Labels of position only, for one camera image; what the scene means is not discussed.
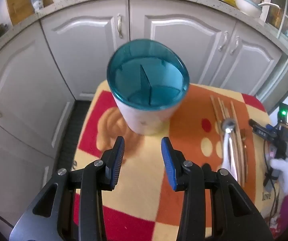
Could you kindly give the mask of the white gloved right hand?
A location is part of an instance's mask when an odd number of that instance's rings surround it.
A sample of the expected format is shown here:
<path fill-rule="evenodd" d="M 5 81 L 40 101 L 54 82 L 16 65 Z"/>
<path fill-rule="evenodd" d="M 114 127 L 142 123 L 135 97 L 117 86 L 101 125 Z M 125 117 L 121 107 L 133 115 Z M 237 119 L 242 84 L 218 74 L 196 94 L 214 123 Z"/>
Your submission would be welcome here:
<path fill-rule="evenodd" d="M 273 169 L 281 172 L 279 176 L 279 184 L 285 195 L 288 195 L 288 158 L 286 159 L 271 159 L 270 165 Z"/>

